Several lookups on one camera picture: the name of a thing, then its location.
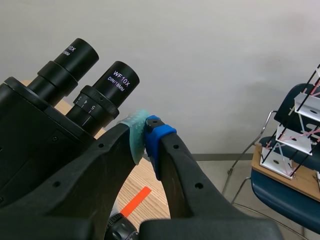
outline gray baseboard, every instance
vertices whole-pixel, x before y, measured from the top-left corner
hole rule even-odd
[[[240,157],[241,153],[217,153],[217,154],[193,154],[196,161],[235,161]],[[147,154],[144,154],[145,159],[149,159]],[[241,160],[252,160],[253,153],[245,153]]]

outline wooden table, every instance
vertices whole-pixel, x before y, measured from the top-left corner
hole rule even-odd
[[[268,177],[320,202],[320,190],[315,170],[311,170],[305,166],[301,166],[296,171],[295,177],[290,180],[275,173],[274,171],[260,166],[261,152],[262,146],[256,145],[251,162],[251,166],[254,170],[267,175]],[[297,165],[298,164],[296,162],[292,161],[293,168],[295,168]]]
[[[28,85],[31,81],[22,81]],[[55,108],[66,115],[71,105],[61,100]],[[101,129],[95,136],[99,138],[106,131]],[[151,193],[128,216],[128,219],[139,229],[140,224],[148,219],[170,218],[167,198],[160,181],[156,179],[154,169],[150,162],[144,158],[136,166],[123,184],[117,200],[120,210],[124,208],[144,187],[151,189]]]

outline white platform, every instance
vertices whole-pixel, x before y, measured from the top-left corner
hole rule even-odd
[[[313,119],[315,121],[320,122],[320,98],[315,96],[308,96],[303,106],[300,107],[303,100],[306,98],[307,94],[300,93],[294,99],[294,111],[302,116]]]
[[[278,126],[276,129],[276,136],[275,139],[282,144],[285,144],[293,149],[296,149],[300,152],[303,152],[305,154],[308,154],[312,156],[312,153],[309,153],[311,151],[311,140],[308,138],[308,136],[300,136],[296,137],[294,139],[288,139],[288,140],[278,140],[278,137],[284,130],[284,126]],[[301,133],[292,131],[290,129],[286,129],[284,135],[282,135],[282,139],[287,139],[294,136],[299,136]]]
[[[318,180],[318,185],[319,185],[319,189],[320,189],[320,173],[318,171],[316,172],[316,178]]]
[[[265,147],[262,148],[262,156],[265,158],[269,152],[269,149],[266,149]],[[283,157],[276,153],[276,152],[270,152],[269,156],[266,158],[266,160],[263,162],[262,157],[260,158],[260,166],[263,166],[266,169],[269,169],[277,174],[280,174],[281,176],[286,177],[287,179],[292,179],[292,176],[290,176],[290,173],[292,172],[292,161],[287,158]]]

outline floor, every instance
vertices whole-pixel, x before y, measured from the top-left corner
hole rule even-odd
[[[227,171],[233,165],[234,161],[198,161],[199,166],[202,171],[207,175],[207,177],[212,181],[215,187],[221,192],[224,184],[227,180]],[[233,169],[232,176],[230,178],[228,187],[225,191],[225,197],[229,201],[233,199],[236,192],[238,191],[241,183],[246,177],[250,176],[251,172],[251,160],[241,160],[237,163]],[[268,206],[264,205],[252,192],[251,184],[249,181],[246,182],[239,196],[237,197],[236,203],[242,204],[249,208],[252,208],[258,212],[261,212],[277,221],[283,223],[284,225],[290,227],[291,229],[297,231],[301,234],[302,227],[297,223],[289,220],[288,218],[280,215],[279,213],[273,211]],[[256,213],[247,211],[245,209],[239,208],[241,211],[252,215],[254,217],[259,217]],[[279,225],[282,235],[285,240],[300,240],[296,234],[287,230],[286,228]],[[305,231],[305,237],[309,240],[320,240],[320,235],[307,230]]]

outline green plastic piece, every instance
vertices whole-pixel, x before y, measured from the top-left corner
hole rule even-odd
[[[145,153],[145,123],[149,113],[144,110],[132,112],[127,118],[118,121],[117,124],[125,124],[130,128],[130,149],[133,161],[139,164],[142,155]]]

